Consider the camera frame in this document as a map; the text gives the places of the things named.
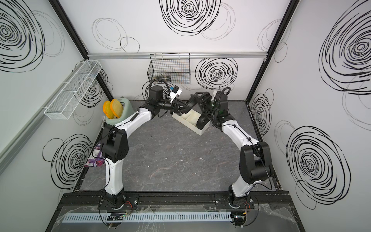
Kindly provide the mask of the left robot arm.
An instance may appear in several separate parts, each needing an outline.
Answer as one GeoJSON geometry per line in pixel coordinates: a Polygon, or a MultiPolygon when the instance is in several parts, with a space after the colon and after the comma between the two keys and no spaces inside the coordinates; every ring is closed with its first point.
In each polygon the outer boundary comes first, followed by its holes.
{"type": "Polygon", "coordinates": [[[106,125],[103,129],[102,156],[106,167],[106,184],[103,189],[103,201],[114,208],[120,208],[125,201],[123,195],[122,165],[129,152],[129,136],[143,124],[156,117],[160,110],[169,110],[172,114],[189,112],[195,100],[182,101],[179,99],[181,89],[175,86],[168,89],[168,98],[163,97],[161,86],[149,89],[149,97],[145,103],[129,118],[115,125],[106,125]]]}

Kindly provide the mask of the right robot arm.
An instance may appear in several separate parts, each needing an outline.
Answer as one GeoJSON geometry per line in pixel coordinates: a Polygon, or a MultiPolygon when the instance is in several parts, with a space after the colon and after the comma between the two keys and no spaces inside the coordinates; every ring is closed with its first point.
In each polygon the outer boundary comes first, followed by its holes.
{"type": "Polygon", "coordinates": [[[229,202],[238,207],[247,199],[250,191],[257,185],[268,190],[273,184],[266,186],[263,181],[269,180],[272,173],[272,160],[269,145],[250,136],[241,128],[237,120],[229,113],[228,94],[230,88],[217,91],[214,96],[208,92],[196,92],[195,97],[202,114],[196,127],[203,129],[209,122],[227,135],[240,149],[238,179],[229,187],[229,202]]]}

